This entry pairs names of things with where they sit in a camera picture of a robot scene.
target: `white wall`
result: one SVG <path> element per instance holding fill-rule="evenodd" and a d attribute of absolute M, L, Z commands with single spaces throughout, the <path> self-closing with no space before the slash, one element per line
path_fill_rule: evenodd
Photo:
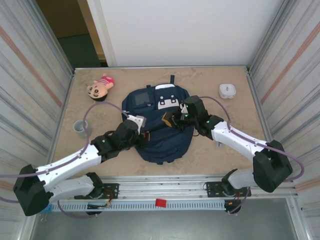
<path fill-rule="evenodd" d="M 88 0 L 110 67 L 247 65 L 283 0 Z"/>

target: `gray floor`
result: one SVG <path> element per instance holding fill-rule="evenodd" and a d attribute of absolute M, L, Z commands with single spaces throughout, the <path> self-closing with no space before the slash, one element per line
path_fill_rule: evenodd
<path fill-rule="evenodd" d="M 74 69 L 101 67 L 89 34 L 59 38 L 58 41 Z"/>
<path fill-rule="evenodd" d="M 238 216 L 224 211 L 103 212 L 37 218 L 32 240 L 296 240 L 285 199 L 249 199 Z"/>

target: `stuffed doll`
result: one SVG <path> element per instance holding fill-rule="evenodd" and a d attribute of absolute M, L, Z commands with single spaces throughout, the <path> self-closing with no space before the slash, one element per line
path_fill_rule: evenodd
<path fill-rule="evenodd" d="M 104 73 L 99 81 L 93 81 L 93 84 L 88 86 L 88 94 L 93 100 L 102 102 L 106 99 L 109 89 L 112 88 L 114 84 L 114 79 Z"/>

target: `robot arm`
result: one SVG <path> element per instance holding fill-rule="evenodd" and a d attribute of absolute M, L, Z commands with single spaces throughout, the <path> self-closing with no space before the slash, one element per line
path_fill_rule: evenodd
<path fill-rule="evenodd" d="M 166 112 L 162 120 L 169 127 L 182 130 L 193 126 L 200 135 L 228 145 L 252 162 L 252 168 L 233 169 L 222 179 L 222 187 L 230 196 L 237 189 L 256 186 L 272 193 L 293 172 L 286 156 L 263 147 L 284 151 L 281 143 L 256 139 L 229 126 L 222 118 L 209 115 L 198 96 L 188 97 L 184 105 L 175 112 Z"/>
<path fill-rule="evenodd" d="M 115 131 L 108 131 L 92 140 L 82 155 L 80 153 L 83 149 L 44 166 L 33 168 L 27 165 L 22 168 L 20 174 L 46 172 L 16 180 L 13 191 L 24 214 L 26 216 L 37 214 L 49 203 L 74 196 L 98 197 L 102 193 L 103 183 L 94 172 L 79 178 L 65 179 L 86 168 L 115 158 L 121 151 L 142 144 L 145 136 L 140 134 L 140 130 L 145 123 L 144 117 L 129 115 Z"/>

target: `red clip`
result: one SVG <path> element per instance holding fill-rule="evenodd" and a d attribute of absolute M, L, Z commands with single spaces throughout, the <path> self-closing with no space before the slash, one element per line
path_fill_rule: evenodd
<path fill-rule="evenodd" d="M 155 200 L 155 206 L 160 207 L 160 208 L 166 208 L 167 207 L 167 200 L 157 198 Z"/>

